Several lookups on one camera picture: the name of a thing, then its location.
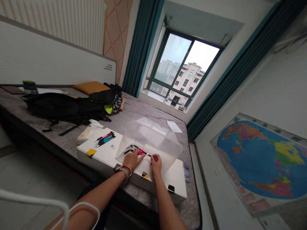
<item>gray mattress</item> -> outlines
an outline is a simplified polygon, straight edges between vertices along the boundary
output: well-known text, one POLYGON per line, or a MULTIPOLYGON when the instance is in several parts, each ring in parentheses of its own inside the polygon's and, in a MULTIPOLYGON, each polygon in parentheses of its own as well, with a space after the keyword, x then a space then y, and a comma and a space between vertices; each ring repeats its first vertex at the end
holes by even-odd
MULTIPOLYGON (((88 97, 86 94, 70 87, 57 89, 61 89, 63 91, 68 92, 68 95, 76 97, 88 97)), ((48 129, 50 122, 45 119, 31 115, 30 112, 27 110, 26 103, 20 99, 20 96, 21 95, 12 95, 3 89, 0 89, 0 104, 17 118, 30 125, 35 130, 39 131, 41 135, 47 137, 51 142, 62 148, 65 152, 77 158, 76 139, 86 129, 86 126, 82 125, 69 132, 65 136, 58 136, 63 131, 66 131, 72 126, 74 126, 74 124, 60 121, 58 125, 55 125, 52 128, 52 132, 43 133, 42 130, 48 129)), ((190 183, 186 184, 187 199, 177 205, 177 210, 180 213, 180 216, 188 229, 198 229, 199 227, 201 227, 201 211, 199 206, 199 198, 196 191, 196 184, 194 180, 194 172, 192 167, 192 160, 185 123, 155 107, 152 107, 151 105, 142 102, 141 100, 133 96, 130 96, 127 93, 123 92, 122 96, 127 99, 124 106, 124 110, 116 115, 110 116, 112 122, 100 121, 103 126, 108 127, 121 134, 124 134, 125 129, 131 120, 136 120, 141 117, 147 117, 148 119, 158 123, 159 125, 167 129, 170 128, 167 125, 166 120, 174 121, 183 131, 182 134, 176 133, 178 141, 183 146, 183 152, 178 157, 178 159, 190 165, 191 181, 190 183)), ((141 202, 143 205, 154 211, 157 211, 157 202, 153 194, 137 187, 132 183, 128 183, 123 188, 123 190, 131 197, 141 202)))

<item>sky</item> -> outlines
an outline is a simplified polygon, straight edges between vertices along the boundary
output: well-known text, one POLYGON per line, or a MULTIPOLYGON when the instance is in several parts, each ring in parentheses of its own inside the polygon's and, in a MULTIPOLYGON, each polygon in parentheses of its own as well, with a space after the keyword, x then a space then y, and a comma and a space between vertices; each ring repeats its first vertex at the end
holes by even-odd
MULTIPOLYGON (((171 60, 181 63, 190 44, 190 40, 170 34, 161 60, 171 60)), ((202 71, 206 71, 218 51, 218 48, 195 41, 185 64, 195 62, 202 67, 202 71)))

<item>pen set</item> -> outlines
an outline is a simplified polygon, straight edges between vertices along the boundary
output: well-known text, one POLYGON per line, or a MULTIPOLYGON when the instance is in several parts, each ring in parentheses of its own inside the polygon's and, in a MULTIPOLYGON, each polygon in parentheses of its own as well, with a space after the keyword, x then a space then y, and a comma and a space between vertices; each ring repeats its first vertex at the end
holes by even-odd
POLYGON ((128 152, 135 152, 135 150, 139 149, 139 153, 138 155, 147 155, 149 157, 151 157, 150 154, 147 154, 147 152, 145 152, 144 150, 140 149, 139 147, 137 147, 136 145, 129 145, 126 149, 130 148, 129 150, 127 150, 126 152, 124 152, 124 154, 127 154, 128 152))
POLYGON ((98 139, 95 140, 95 147, 98 148, 99 146, 109 142, 110 140, 116 138, 116 136, 114 135, 114 132, 111 131, 110 133, 108 133, 107 135, 105 135, 104 137, 100 137, 98 139))

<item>hand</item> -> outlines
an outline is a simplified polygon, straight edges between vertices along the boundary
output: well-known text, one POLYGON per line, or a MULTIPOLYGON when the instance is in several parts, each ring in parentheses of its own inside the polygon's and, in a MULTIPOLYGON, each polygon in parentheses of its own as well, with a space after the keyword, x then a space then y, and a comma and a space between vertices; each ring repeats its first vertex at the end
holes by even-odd
POLYGON ((153 180, 161 177, 162 161, 159 154, 154 154, 150 157, 153 180))
POLYGON ((124 162, 122 165, 127 166, 132 172, 143 160, 145 154, 142 154, 140 158, 138 158, 139 149, 135 150, 135 152, 128 153, 125 156, 124 162))

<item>watch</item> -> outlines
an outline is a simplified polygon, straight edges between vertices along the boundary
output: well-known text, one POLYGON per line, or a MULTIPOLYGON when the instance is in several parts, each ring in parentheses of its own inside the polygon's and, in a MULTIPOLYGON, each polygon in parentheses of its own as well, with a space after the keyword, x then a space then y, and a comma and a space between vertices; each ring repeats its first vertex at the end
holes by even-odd
POLYGON ((129 171, 128 171, 128 169, 126 169, 126 168, 124 168, 124 167, 120 167, 120 168, 116 171, 116 173, 118 173, 119 171, 123 171, 123 172, 125 173, 125 175, 126 175, 126 179, 128 178, 128 176, 129 176, 129 171))

